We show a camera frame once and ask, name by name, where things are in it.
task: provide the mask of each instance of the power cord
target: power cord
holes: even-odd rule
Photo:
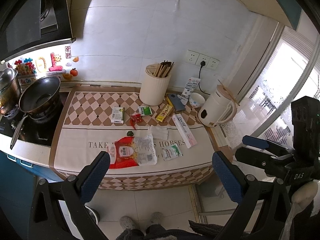
[[[204,67],[204,66],[205,66],[205,61],[204,61],[204,60],[200,62],[200,66],[201,66],[201,67],[200,67],[200,70],[199,70],[199,77],[198,77],[198,78],[200,78],[200,73],[201,73],[201,69],[202,69],[202,67]],[[200,82],[199,82],[199,84],[198,84],[198,85],[199,85],[199,89],[200,89],[200,91],[201,91],[202,93],[204,93],[204,94],[206,94],[206,95],[210,95],[210,94],[208,94],[208,93],[206,93],[206,92],[203,92],[203,91],[202,91],[202,89],[201,89],[201,87],[200,87]]]

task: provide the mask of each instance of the green and white packet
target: green and white packet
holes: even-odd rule
[[[183,154],[176,143],[162,148],[162,157],[165,161],[175,159],[180,156],[183,156]]]
[[[139,113],[141,116],[144,115],[152,115],[151,107],[150,106],[138,106]]]

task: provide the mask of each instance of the electric kettle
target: electric kettle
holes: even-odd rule
[[[218,85],[216,91],[209,96],[200,109],[198,118],[205,126],[214,127],[229,122],[236,113],[236,103],[227,90],[222,85]]]

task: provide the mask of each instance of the black glass cooktop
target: black glass cooktop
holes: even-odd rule
[[[59,93],[63,105],[67,100],[68,94],[69,92]],[[54,113],[53,117],[45,123],[36,123],[30,117],[26,118],[23,122],[23,128],[20,132],[19,140],[50,147],[62,108],[63,106],[61,105],[61,107],[59,107]],[[21,112],[12,119],[8,119],[3,116],[0,120],[0,133],[12,137],[15,131],[15,128],[12,128],[12,126],[16,126],[22,117],[23,113]]]

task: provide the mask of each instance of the black frying pan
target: black frying pan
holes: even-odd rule
[[[11,150],[19,137],[24,120],[28,116],[32,118],[44,112],[59,97],[60,83],[60,78],[56,76],[45,76],[39,78],[23,92],[19,100],[19,109],[25,114],[14,131],[10,144]]]

